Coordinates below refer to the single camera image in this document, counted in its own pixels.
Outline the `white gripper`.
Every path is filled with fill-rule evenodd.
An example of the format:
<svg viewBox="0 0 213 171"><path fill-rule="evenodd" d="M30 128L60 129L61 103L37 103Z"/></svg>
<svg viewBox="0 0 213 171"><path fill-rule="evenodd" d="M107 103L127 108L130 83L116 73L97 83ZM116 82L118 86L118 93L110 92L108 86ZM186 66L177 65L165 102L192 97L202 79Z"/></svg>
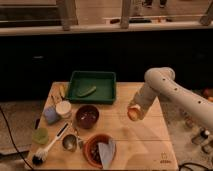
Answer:
<svg viewBox="0 0 213 171"><path fill-rule="evenodd" d="M134 108L136 104L139 105L141 107L139 110L139 119L143 120L157 95L158 93L154 89L152 89L147 83L144 83L135 93L133 100L128 103L127 109Z"/></svg>

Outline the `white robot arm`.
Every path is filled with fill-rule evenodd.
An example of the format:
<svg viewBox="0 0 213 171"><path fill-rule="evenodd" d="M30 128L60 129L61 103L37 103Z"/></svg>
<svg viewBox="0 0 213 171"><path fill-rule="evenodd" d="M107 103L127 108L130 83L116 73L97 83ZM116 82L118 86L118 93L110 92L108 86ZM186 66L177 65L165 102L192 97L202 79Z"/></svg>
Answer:
<svg viewBox="0 0 213 171"><path fill-rule="evenodd" d="M180 86L170 67L150 68L145 72L144 84L127 107L132 121L143 120L155 98L162 94L191 114L204 128L213 133L213 103Z"/></svg>

